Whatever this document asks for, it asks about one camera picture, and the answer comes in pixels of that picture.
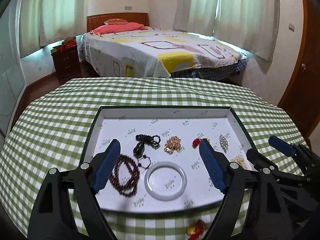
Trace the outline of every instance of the wall switch plate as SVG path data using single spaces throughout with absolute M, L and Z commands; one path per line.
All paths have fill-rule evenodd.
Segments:
M 294 32 L 294 25 L 289 23 L 289 30 Z

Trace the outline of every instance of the silver bolt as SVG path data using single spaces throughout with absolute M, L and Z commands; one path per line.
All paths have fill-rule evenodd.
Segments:
M 270 174 L 270 170 L 268 169 L 268 168 L 263 168 L 263 173 L 265 173 L 265 174 Z
M 230 167 L 233 169 L 237 169 L 237 168 L 239 168 L 239 164 L 238 163 L 230 163 Z
M 80 168 L 83 170 L 86 170 L 87 168 L 89 168 L 89 166 L 90 166 L 89 163 L 82 163 Z
M 55 174 L 56 172 L 57 172 L 57 169 L 56 169 L 56 168 L 52 168 L 52 169 L 49 170 L 49 173 L 50 173 L 51 175 Z

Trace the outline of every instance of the ribbed blue pad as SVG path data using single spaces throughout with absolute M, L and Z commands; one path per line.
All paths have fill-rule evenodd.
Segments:
M 218 164 L 216 158 L 213 156 L 211 150 L 203 140 L 199 145 L 199 153 L 205 167 L 207 168 L 213 185 L 215 186 L 215 188 L 224 193 L 227 188 L 226 184 L 224 183 L 224 172 Z
M 277 149 L 279 152 L 283 153 L 287 157 L 294 156 L 292 146 L 276 136 L 271 136 L 269 138 L 269 145 Z
M 113 168 L 120 156 L 120 149 L 120 142 L 116 141 L 97 169 L 94 176 L 94 185 L 92 187 L 95 194 L 97 194 L 99 190 L 105 188 Z

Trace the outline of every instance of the wooden nightstand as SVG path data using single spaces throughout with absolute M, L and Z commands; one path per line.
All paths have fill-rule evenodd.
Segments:
M 59 83 L 62 85 L 73 78 L 81 78 L 78 46 L 57 50 L 52 54 Z

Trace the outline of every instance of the plaid fabric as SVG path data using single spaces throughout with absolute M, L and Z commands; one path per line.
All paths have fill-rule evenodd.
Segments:
M 247 60 L 239 60 L 236 64 L 219 68 L 195 68 L 171 73 L 172 78 L 200 78 L 212 81 L 220 81 L 238 71 L 245 69 Z
M 301 174 L 292 160 L 268 145 L 270 135 L 290 143 L 305 141 L 282 109 L 251 90 L 200 79 L 97 78 L 73 79 L 32 102 L 23 112 L 0 155 L 0 201 L 15 225 L 26 235 L 33 203 L 48 170 L 78 166 L 90 126 L 100 106 L 231 106 L 260 153 L 281 171 Z M 250 192 L 246 192 L 234 233 L 241 229 Z M 76 224 L 86 233 L 73 200 Z M 207 226 L 218 207 L 172 215 L 105 212 L 122 239 L 186 239 L 185 228 L 202 219 Z

